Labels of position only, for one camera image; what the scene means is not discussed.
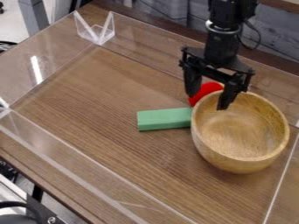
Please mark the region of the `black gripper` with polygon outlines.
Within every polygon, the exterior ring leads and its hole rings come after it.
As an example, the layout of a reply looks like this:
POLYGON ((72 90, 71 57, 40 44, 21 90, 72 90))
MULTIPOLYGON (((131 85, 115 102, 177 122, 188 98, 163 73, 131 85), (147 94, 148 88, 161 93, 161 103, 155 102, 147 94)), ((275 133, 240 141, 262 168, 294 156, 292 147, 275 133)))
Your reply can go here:
POLYGON ((219 96, 218 110, 226 110, 235 101, 242 88, 247 88, 255 70, 238 56, 222 57, 219 52, 207 54, 204 49, 184 46, 179 66, 183 70, 185 94, 194 97, 202 88, 202 78, 207 77, 224 85, 219 96))

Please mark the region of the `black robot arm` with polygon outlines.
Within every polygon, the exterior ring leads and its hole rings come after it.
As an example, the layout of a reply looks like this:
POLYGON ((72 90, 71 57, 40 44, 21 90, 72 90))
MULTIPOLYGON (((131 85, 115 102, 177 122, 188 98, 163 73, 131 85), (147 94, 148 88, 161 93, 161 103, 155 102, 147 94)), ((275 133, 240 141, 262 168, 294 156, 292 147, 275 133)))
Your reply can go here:
POLYGON ((224 85, 218 110, 224 110, 240 92, 248 91, 255 70, 239 60, 243 26, 256 15, 258 0, 208 0, 207 41, 203 49, 184 46, 179 66, 184 91, 194 97, 202 90, 202 77, 224 85))

